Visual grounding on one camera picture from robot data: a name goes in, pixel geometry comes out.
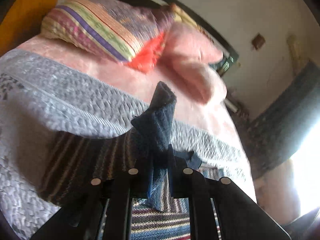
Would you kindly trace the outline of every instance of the pink blanket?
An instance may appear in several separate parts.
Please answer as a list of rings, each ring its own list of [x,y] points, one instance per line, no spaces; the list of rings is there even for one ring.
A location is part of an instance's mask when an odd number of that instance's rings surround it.
[[[236,128],[223,103],[202,105],[192,99],[183,79],[172,69],[159,63],[148,74],[118,65],[75,47],[62,40],[37,35],[21,44],[19,49],[37,53],[70,68],[87,73],[109,85],[150,103],[159,81],[165,82],[177,96],[174,117],[217,136],[242,149]]]

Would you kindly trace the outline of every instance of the silver rivet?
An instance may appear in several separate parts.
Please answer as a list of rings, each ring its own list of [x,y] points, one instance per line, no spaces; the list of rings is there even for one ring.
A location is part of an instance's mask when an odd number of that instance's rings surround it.
[[[193,173],[193,169],[185,168],[185,169],[183,169],[183,173],[184,173],[184,174],[187,174],[187,175],[190,175],[190,174]]]
[[[91,185],[97,186],[101,183],[101,179],[99,178],[94,178],[91,180]]]
[[[130,174],[130,175],[136,175],[136,174],[138,174],[138,169],[136,169],[136,168],[132,168],[132,169],[130,169],[130,170],[128,170],[128,173]]]
[[[231,183],[231,179],[229,179],[227,177],[223,177],[223,178],[221,178],[221,183],[228,185]]]

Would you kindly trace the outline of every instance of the curtain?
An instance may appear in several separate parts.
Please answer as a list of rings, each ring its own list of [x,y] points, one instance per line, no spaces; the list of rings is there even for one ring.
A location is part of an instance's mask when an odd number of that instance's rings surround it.
[[[289,159],[317,122],[320,122],[320,68],[308,62],[279,98],[249,125],[251,140],[246,150],[253,178]]]

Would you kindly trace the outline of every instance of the purple stripe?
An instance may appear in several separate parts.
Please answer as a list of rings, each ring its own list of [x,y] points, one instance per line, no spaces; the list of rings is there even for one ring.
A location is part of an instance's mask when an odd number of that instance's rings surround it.
[[[97,33],[86,21],[77,14],[73,9],[65,5],[58,5],[56,8],[60,8],[68,12],[77,22],[107,51],[109,51],[113,56],[115,56],[120,61],[128,61],[124,56],[122,56],[112,45],[110,45],[104,38],[102,38],[99,33]]]

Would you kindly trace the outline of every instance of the headboard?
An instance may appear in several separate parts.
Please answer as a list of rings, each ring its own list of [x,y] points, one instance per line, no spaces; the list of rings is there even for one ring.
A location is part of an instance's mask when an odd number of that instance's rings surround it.
[[[132,6],[142,6],[149,8],[159,8],[162,5],[175,3],[183,9],[198,25],[204,28],[212,38],[215,45],[223,50],[224,59],[215,65],[217,72],[222,76],[239,58],[235,49],[218,33],[209,23],[196,14],[189,7],[177,0],[120,0]]]

